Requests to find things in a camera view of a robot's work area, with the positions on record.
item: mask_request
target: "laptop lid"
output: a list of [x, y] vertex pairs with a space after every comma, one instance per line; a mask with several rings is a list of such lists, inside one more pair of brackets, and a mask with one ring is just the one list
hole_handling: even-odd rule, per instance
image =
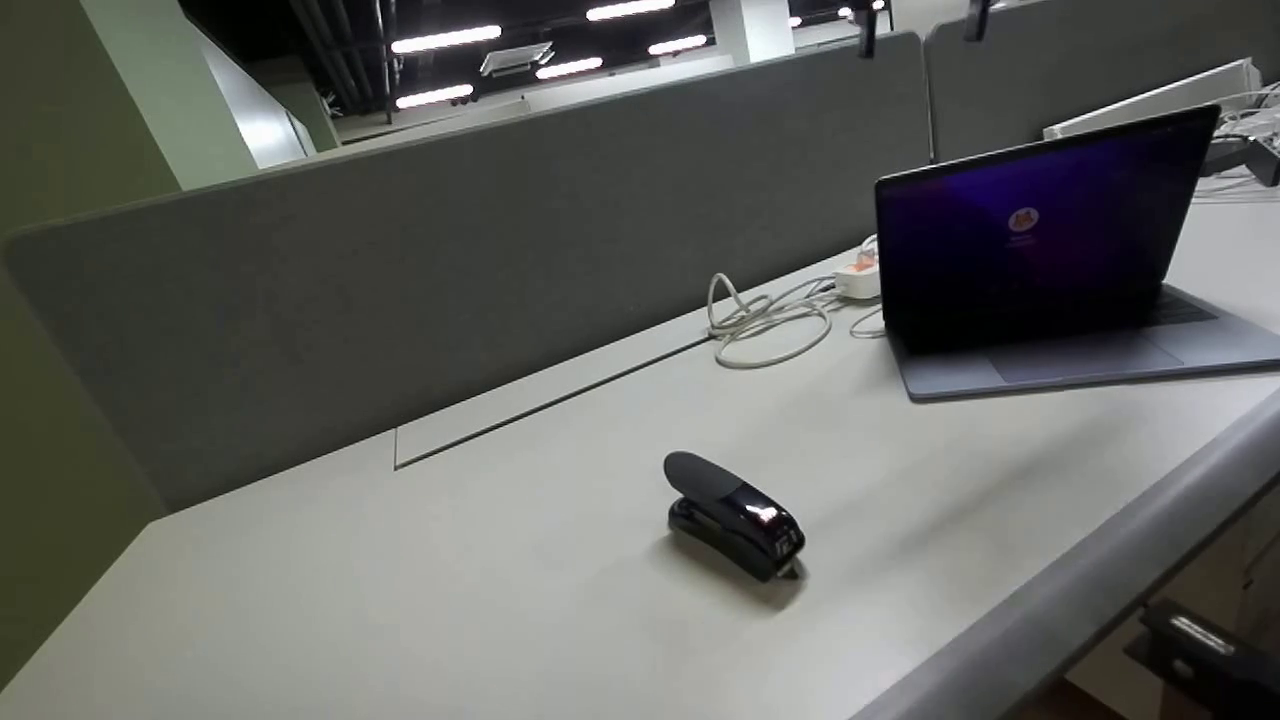
[[1216, 108], [971, 156], [878, 186], [884, 324], [899, 339], [1149, 307]]

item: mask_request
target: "gray partition panel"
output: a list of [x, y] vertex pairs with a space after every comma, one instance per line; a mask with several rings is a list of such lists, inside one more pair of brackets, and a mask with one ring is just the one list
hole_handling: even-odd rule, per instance
[[938, 152], [969, 156], [1035, 140], [1046, 126], [1252, 57], [1280, 75], [1275, 0], [1042, 0], [966, 22], [930, 46]]
[[687, 314], [718, 270], [841, 254], [926, 161], [898, 36], [34, 233], [7, 264], [183, 509]]

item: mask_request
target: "black stapler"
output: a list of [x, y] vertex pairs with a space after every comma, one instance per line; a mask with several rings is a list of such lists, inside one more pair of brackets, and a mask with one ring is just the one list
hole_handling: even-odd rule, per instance
[[711, 545], [760, 583], [793, 570], [803, 550], [803, 534], [785, 503], [694, 451], [672, 451], [666, 471], [680, 494], [669, 511], [672, 534]]

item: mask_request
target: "ceiling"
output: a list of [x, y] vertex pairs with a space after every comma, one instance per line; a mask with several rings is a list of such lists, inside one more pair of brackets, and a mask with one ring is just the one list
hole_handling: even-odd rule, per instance
[[[557, 60], [604, 57], [604, 68], [643, 63], [647, 46], [718, 36], [710, 0], [677, 0], [669, 12], [593, 24], [609, 0], [182, 0], [183, 12], [245, 68], [298, 57], [316, 87], [350, 117], [392, 114], [398, 97], [477, 84], [477, 97], [538, 84], [533, 72], [489, 79], [494, 49], [553, 39]], [[837, 12], [841, 0], [787, 0], [797, 16]], [[499, 39], [398, 57], [392, 39], [499, 24]]]

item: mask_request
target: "ceiling light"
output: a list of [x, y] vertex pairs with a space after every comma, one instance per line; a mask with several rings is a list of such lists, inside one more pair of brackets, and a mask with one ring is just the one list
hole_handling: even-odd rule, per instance
[[414, 52], [435, 52], [435, 49], [459, 49], [459, 46], [489, 46], [499, 39], [504, 29], [499, 24], [477, 24], [477, 29], [457, 29], [457, 33], [434, 33], [434, 36], [404, 36], [392, 46], [398, 57], [414, 57]]
[[604, 57], [579, 57], [579, 60], [569, 60], [569, 63], [538, 68], [538, 79], [579, 75], [579, 72], [593, 72], [600, 63], [604, 63]]
[[466, 101], [466, 97], [473, 97], [473, 92], [477, 92], [473, 84], [450, 84], [450, 87], [402, 97], [398, 108], [450, 105], [450, 101]]
[[589, 22], [593, 24], [609, 24], [609, 22], [620, 22], [620, 16], [643, 16], [643, 12], [669, 12], [669, 10], [677, 10], [677, 0], [596, 5], [596, 10], [589, 10]]
[[705, 46], [710, 46], [710, 36], [672, 36], [672, 39], [647, 46], [647, 57], [694, 52], [694, 49], [705, 49]]

